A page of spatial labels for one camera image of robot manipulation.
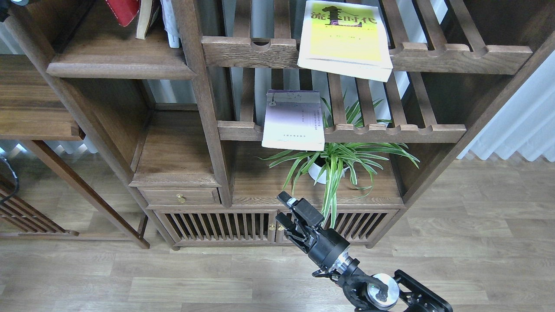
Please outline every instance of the drawer front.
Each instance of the drawer front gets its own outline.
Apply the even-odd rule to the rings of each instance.
[[[139,188],[150,205],[219,204],[217,188]]]

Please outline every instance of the wooden cabinet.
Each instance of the wooden cabinet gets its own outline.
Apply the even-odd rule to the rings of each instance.
[[[334,115],[327,142],[405,142],[421,160],[420,169],[396,157],[383,163],[368,197],[342,183],[337,229],[367,246],[555,47],[549,0],[446,0],[441,24],[428,0],[412,3],[428,44],[408,40],[395,0],[380,1],[394,70],[407,71],[410,82],[403,96],[394,75],[384,83],[389,127],[377,123],[376,95],[363,79],[355,83],[365,124],[346,124],[340,77],[327,75]],[[284,207],[275,197],[287,169],[268,170],[255,158],[272,151],[260,147],[254,79],[255,68],[271,68],[271,87],[283,89],[284,69],[297,68],[289,4],[274,0],[273,38],[251,38],[250,0],[236,1],[233,37],[225,36],[221,1],[173,0],[183,50],[168,47],[161,25],[134,39],[133,24],[119,27],[102,1],[14,6],[6,24],[171,246],[278,244],[286,241],[274,217]],[[60,6],[74,14],[60,20],[52,9]],[[229,67],[242,68],[240,103],[231,100]],[[313,88],[310,71],[298,75],[301,89]],[[154,103],[137,79],[191,80],[196,105]],[[306,178],[295,195],[318,208],[322,193]]]

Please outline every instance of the wooden shelf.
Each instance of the wooden shelf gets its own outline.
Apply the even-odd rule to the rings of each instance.
[[[156,111],[133,187],[219,187],[198,112]]]
[[[272,88],[283,89],[282,74],[273,69]],[[301,73],[302,89],[312,89],[310,72]],[[384,83],[387,102],[393,121],[393,127],[378,124],[372,106],[372,95],[367,80],[357,79],[357,91],[364,120],[364,127],[356,128],[347,124],[339,75],[328,74],[331,106],[334,125],[324,129],[326,142],[388,142],[388,143],[456,143],[466,132],[462,124],[438,124],[433,113],[426,88],[419,73],[409,73],[412,86],[418,99],[420,112],[418,124],[407,122],[406,107],[403,107],[397,90],[395,76],[392,74]],[[254,116],[254,70],[243,70],[243,98],[241,101],[241,119],[239,121],[218,121],[218,130],[222,140],[261,141],[264,129],[255,124]]]
[[[83,139],[75,120],[26,56],[1,55],[0,72],[0,139]]]
[[[118,25],[104,1],[96,1],[47,73],[64,78],[183,79],[195,76],[182,49],[168,46],[161,19],[146,40],[136,39],[137,18]]]
[[[262,39],[251,39],[249,31],[237,31],[249,26],[250,4],[247,2],[238,1],[234,37],[203,37],[207,66],[298,68],[299,43],[291,39],[290,32],[281,31],[288,29],[290,24],[288,1],[275,1],[275,11],[282,13],[275,15],[281,18],[274,20],[274,38]],[[515,74],[532,55],[526,46],[486,44],[462,0],[447,0],[446,3],[463,29],[468,45],[447,42],[428,0],[413,1],[428,44],[408,40],[395,0],[382,0],[381,3],[395,71]]]
[[[283,207],[276,196],[281,192],[281,187],[291,168],[291,163],[280,164],[269,169],[268,162],[256,158],[268,157],[279,151],[262,148],[258,142],[238,143],[233,207],[260,207],[261,205],[264,205],[264,208],[272,206],[280,209]],[[349,172],[347,171],[337,190],[337,204],[340,209],[376,209],[376,207],[380,209],[399,209],[403,207],[391,164],[389,162],[382,162],[381,164],[384,166],[384,170],[379,170],[378,175],[374,176],[374,189],[363,198],[355,197],[362,196],[366,192],[356,190],[350,184]],[[357,171],[360,186],[368,186],[370,185],[370,178],[368,175],[365,176],[362,170],[360,168]],[[324,197],[324,185],[317,184],[313,186],[313,184],[314,181],[308,175],[303,175],[297,182],[295,196],[298,198],[304,197],[319,208]],[[291,194],[290,187],[286,188],[285,191]]]

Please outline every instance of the white book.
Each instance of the white book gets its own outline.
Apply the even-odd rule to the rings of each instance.
[[[270,90],[262,146],[324,150],[324,126],[318,91]]]
[[[307,1],[297,65],[387,82],[393,65],[379,8]]]

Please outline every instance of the cabinet door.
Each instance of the cabinet door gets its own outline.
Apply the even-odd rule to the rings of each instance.
[[[381,234],[386,225],[391,221],[398,209],[353,209],[341,210],[337,214],[335,230],[350,243],[366,244]],[[292,219],[288,210],[281,210]],[[330,219],[326,221],[324,229],[330,227]],[[284,236],[283,227],[277,226],[276,243],[291,243]]]
[[[269,244],[275,241],[276,211],[155,211],[175,246]]]

